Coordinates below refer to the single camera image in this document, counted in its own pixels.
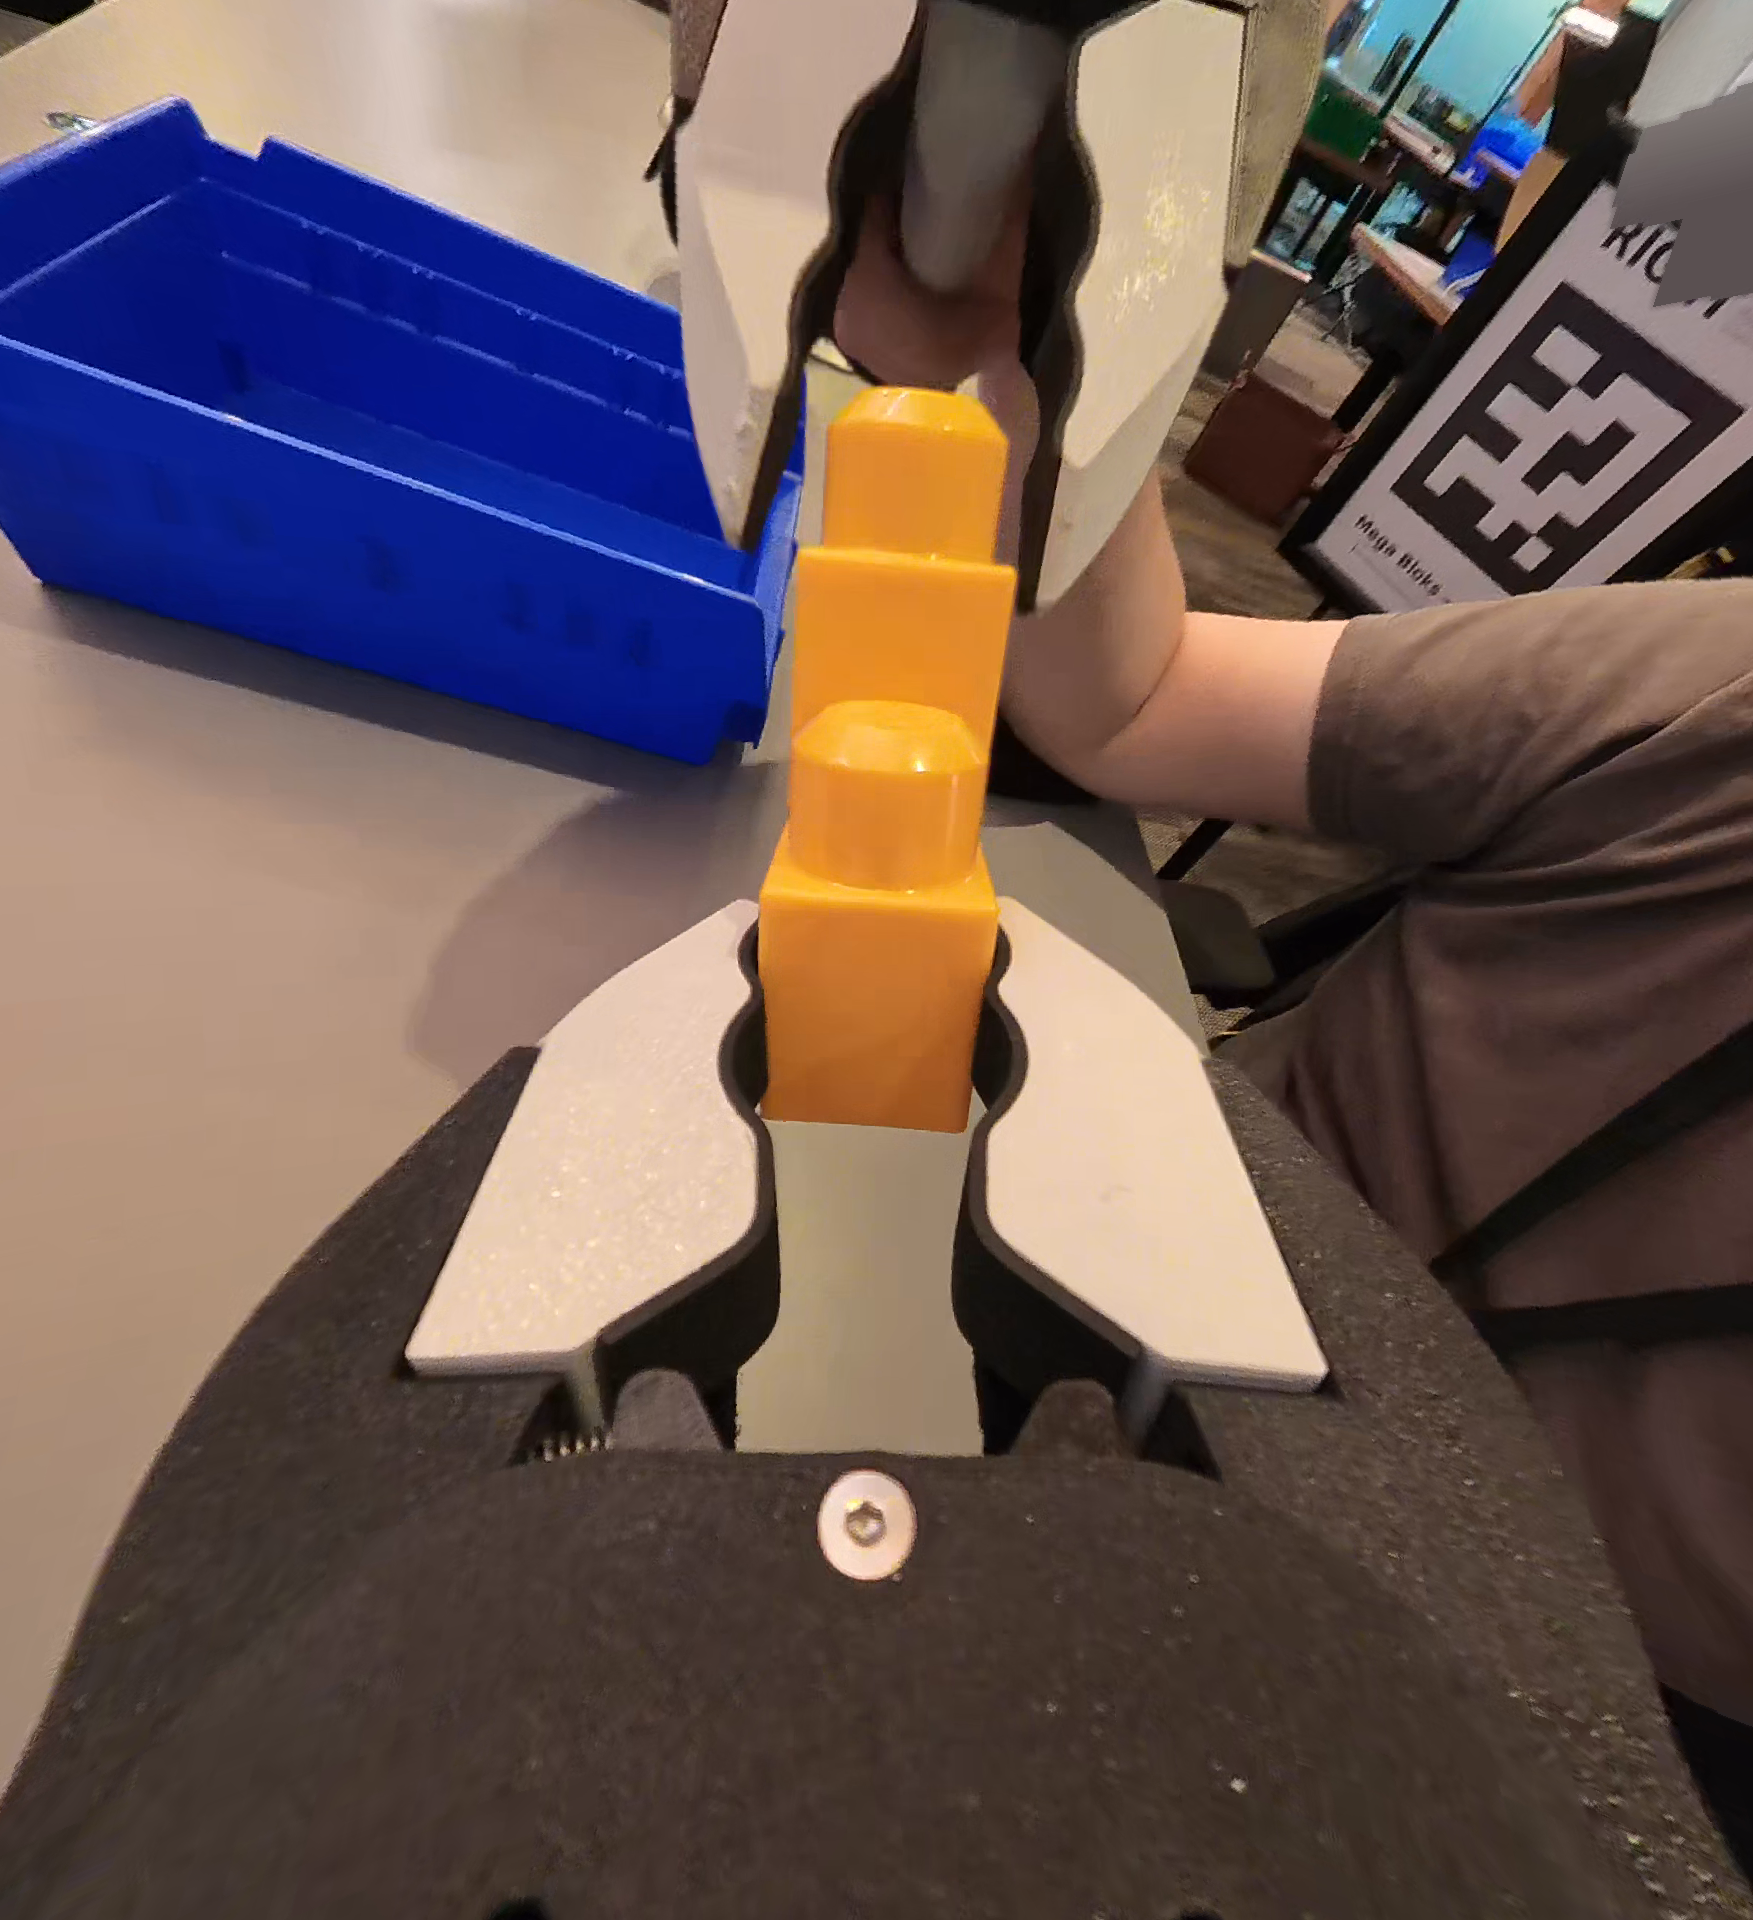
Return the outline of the orange two-stud mega block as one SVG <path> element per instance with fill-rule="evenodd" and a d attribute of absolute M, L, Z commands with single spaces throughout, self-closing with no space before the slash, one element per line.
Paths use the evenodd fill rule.
<path fill-rule="evenodd" d="M 999 902 L 985 753 L 943 709 L 837 701 L 792 737 L 759 893 L 767 1119 L 966 1130 Z"/>

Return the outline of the framed tag sign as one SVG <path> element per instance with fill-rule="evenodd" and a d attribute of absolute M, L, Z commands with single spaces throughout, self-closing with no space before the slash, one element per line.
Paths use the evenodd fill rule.
<path fill-rule="evenodd" d="M 1569 162 L 1279 550 L 1339 611 L 1650 581 L 1753 530 L 1753 294 L 1656 302 L 1632 138 Z"/>

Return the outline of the black office chair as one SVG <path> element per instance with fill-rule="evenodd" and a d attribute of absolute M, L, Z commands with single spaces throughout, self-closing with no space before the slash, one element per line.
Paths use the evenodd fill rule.
<path fill-rule="evenodd" d="M 1302 1007 L 1405 893 L 1405 882 L 1376 880 L 1253 923 L 1219 890 L 1172 882 L 1160 892 L 1187 987 L 1220 1013 L 1241 1014 L 1242 1024 Z"/>

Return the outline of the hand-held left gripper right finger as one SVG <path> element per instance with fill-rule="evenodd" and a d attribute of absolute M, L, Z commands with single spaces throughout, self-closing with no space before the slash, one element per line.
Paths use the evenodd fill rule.
<path fill-rule="evenodd" d="M 1330 1364 L 1206 1052 L 1123 972 L 1001 900 L 955 1230 L 955 1322 L 1032 1403 L 1109 1394 L 1146 1438 L 1170 1392 L 1309 1395 Z"/>

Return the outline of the brown box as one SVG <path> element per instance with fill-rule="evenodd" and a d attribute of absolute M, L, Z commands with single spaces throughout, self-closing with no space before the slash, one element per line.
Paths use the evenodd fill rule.
<path fill-rule="evenodd" d="M 1281 529 L 1346 447 L 1348 429 L 1259 372 L 1241 372 L 1201 425 L 1181 473 L 1199 489 Z"/>

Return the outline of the background desk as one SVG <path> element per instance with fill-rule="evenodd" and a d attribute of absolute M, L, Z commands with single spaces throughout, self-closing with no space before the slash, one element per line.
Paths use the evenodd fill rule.
<path fill-rule="evenodd" d="M 1489 268 L 1516 186 L 1539 154 L 1539 132 L 1493 113 L 1458 143 L 1344 80 L 1330 61 L 1304 125 L 1300 155 L 1327 181 L 1338 210 L 1313 256 L 1318 281 L 1370 271 L 1420 317 L 1447 321 Z"/>

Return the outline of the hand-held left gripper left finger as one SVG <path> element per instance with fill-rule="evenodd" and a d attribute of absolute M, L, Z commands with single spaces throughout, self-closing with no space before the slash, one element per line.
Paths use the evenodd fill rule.
<path fill-rule="evenodd" d="M 594 1426 L 646 1372 L 734 1389 L 780 1293 L 757 917 L 721 905 L 542 1037 L 407 1338 L 415 1375 L 562 1380 Z"/>

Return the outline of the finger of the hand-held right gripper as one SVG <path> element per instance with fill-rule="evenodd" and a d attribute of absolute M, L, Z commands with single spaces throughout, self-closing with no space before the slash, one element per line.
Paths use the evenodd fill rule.
<path fill-rule="evenodd" d="M 1137 5 L 1070 53 L 1032 205 L 1023 610 L 1103 550 L 1220 317 L 1244 46 L 1241 9 Z"/>
<path fill-rule="evenodd" d="M 722 537 L 754 546 L 792 453 L 807 356 L 846 264 L 854 132 L 911 45 L 911 2 L 730 2 L 674 135 L 689 406 Z"/>

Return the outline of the person's right hand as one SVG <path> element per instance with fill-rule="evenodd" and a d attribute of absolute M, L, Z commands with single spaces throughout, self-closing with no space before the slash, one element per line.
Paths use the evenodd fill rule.
<path fill-rule="evenodd" d="M 869 196 L 837 296 L 835 346 L 877 386 L 958 390 L 973 379 L 992 412 L 1031 400 L 1021 353 L 1029 210 L 1031 177 L 1021 176 L 985 262 L 965 289 L 939 292 L 904 258 L 896 197 Z"/>

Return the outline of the blue plastic bin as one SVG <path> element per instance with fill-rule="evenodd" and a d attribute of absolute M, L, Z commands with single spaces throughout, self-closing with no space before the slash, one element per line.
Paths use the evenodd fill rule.
<path fill-rule="evenodd" d="M 704 764 L 804 455 L 725 541 L 661 300 L 185 101 L 0 165 L 0 530 L 72 589 Z"/>

